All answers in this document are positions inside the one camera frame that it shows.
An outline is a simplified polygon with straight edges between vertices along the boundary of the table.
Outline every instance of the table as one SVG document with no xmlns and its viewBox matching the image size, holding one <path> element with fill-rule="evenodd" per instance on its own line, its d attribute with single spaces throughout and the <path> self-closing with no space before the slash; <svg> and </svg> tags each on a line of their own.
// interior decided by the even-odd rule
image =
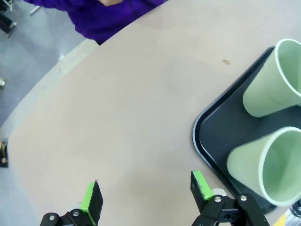
<svg viewBox="0 0 301 226">
<path fill-rule="evenodd" d="M 170 0 L 113 36 L 10 138 L 35 213 L 64 214 L 98 179 L 103 226 L 191 225 L 195 118 L 269 46 L 301 40 L 301 2 Z M 284 212 L 268 215 L 270 223 Z"/>
</svg>

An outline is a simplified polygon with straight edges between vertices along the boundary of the light green paper cup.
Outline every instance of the light green paper cup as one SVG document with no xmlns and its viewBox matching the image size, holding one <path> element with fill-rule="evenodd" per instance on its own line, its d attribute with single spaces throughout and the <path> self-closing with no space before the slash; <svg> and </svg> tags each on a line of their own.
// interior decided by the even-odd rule
<svg viewBox="0 0 301 226">
<path fill-rule="evenodd" d="M 301 103 L 301 43 L 280 40 L 246 89 L 244 107 L 262 117 Z"/>
<path fill-rule="evenodd" d="M 301 130 L 284 127 L 236 147 L 228 156 L 231 176 L 275 206 L 301 198 Z"/>
</svg>

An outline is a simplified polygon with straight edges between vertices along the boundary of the purple jacket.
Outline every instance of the purple jacket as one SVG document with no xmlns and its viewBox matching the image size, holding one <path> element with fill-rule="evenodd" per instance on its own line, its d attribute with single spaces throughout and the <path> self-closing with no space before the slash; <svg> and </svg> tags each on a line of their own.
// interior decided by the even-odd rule
<svg viewBox="0 0 301 226">
<path fill-rule="evenodd" d="M 98 0 L 25 0 L 34 5 L 66 11 L 75 30 L 103 43 L 122 28 L 154 9 L 164 0 L 123 0 L 105 6 Z"/>
</svg>

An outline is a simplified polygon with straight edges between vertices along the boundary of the small stain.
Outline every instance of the small stain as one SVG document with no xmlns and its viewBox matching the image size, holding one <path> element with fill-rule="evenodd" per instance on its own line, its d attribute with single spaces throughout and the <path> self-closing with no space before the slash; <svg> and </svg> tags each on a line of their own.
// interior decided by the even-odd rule
<svg viewBox="0 0 301 226">
<path fill-rule="evenodd" d="M 228 60 L 223 60 L 224 64 L 230 65 L 230 62 Z"/>
</svg>

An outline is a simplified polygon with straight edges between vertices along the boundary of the black tray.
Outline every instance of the black tray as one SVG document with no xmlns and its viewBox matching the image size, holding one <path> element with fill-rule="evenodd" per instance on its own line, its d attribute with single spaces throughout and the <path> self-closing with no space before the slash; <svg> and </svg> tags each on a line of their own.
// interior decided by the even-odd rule
<svg viewBox="0 0 301 226">
<path fill-rule="evenodd" d="M 274 47 L 263 55 L 220 97 L 197 118 L 193 128 L 193 143 L 197 153 L 224 183 L 233 196 L 250 193 L 266 214 L 275 206 L 244 186 L 227 170 L 227 157 L 235 147 L 258 139 L 284 126 L 301 128 L 301 107 L 294 106 L 282 111 L 255 118 L 243 106 L 243 93 L 262 68 Z"/>
</svg>

